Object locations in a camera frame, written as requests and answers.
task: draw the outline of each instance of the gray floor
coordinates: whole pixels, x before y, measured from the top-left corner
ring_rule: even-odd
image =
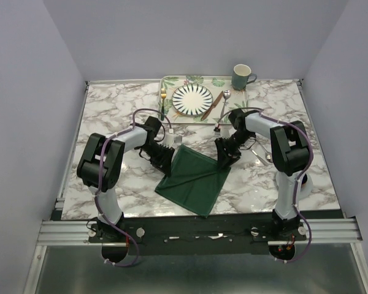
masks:
[[[97,247],[51,247],[37,293],[365,293],[348,244],[315,244],[288,265],[249,254],[142,260],[133,268],[113,268],[103,264]]]

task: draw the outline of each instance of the striped plate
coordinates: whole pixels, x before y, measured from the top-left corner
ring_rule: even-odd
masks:
[[[213,96],[209,89],[199,84],[181,86],[172,95],[172,105],[182,115],[201,115],[212,103]]]

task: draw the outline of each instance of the green mug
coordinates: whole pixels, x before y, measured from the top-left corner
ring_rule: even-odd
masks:
[[[245,64],[238,64],[233,68],[232,87],[235,90],[241,91],[245,89],[247,84],[256,81],[257,78],[258,76],[252,73],[251,67]]]

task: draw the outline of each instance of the floral tray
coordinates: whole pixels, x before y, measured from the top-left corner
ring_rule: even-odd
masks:
[[[249,104],[248,94],[246,90],[236,91],[233,90],[231,85],[231,77],[208,77],[201,75],[187,75],[187,76],[166,76],[162,78],[159,93],[158,93],[158,108],[161,109],[161,88],[166,88],[166,98],[164,102],[165,115],[171,120],[171,123],[174,124],[215,124],[220,116],[222,107],[224,104],[224,99],[222,98],[220,103],[211,111],[207,119],[201,121],[202,115],[199,116],[184,116],[181,115],[173,106],[172,106],[172,94],[173,92],[180,86],[186,85],[188,83],[197,83],[202,86],[205,86],[210,90],[213,95],[213,100],[215,100],[221,91],[231,90],[231,97],[227,100],[224,112],[229,110],[239,108],[239,107],[247,107]],[[226,116],[222,123],[228,122],[228,116]]]

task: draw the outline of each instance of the leaf pattern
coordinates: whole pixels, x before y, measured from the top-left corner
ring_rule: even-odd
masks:
[[[204,121],[201,121],[203,115],[194,116],[194,123],[207,123],[208,118],[206,118]]]
[[[220,120],[220,118],[213,118],[216,123]],[[226,115],[221,121],[220,124],[227,124],[229,122],[228,115]]]
[[[236,108],[243,108],[243,107],[249,107],[250,101],[242,101],[241,104],[235,103],[235,108],[229,108],[229,110],[236,109]]]
[[[216,87],[222,87],[223,85],[225,85],[225,81],[224,80],[219,80],[217,78],[213,78],[212,84]]]
[[[178,77],[164,77],[162,79],[162,85],[165,89],[174,86],[174,83],[178,81]]]
[[[165,115],[167,115],[171,107],[172,107],[172,99],[165,99],[165,103],[164,103],[164,114]]]
[[[203,84],[203,77],[201,75],[187,75],[186,79],[192,81],[193,83]]]

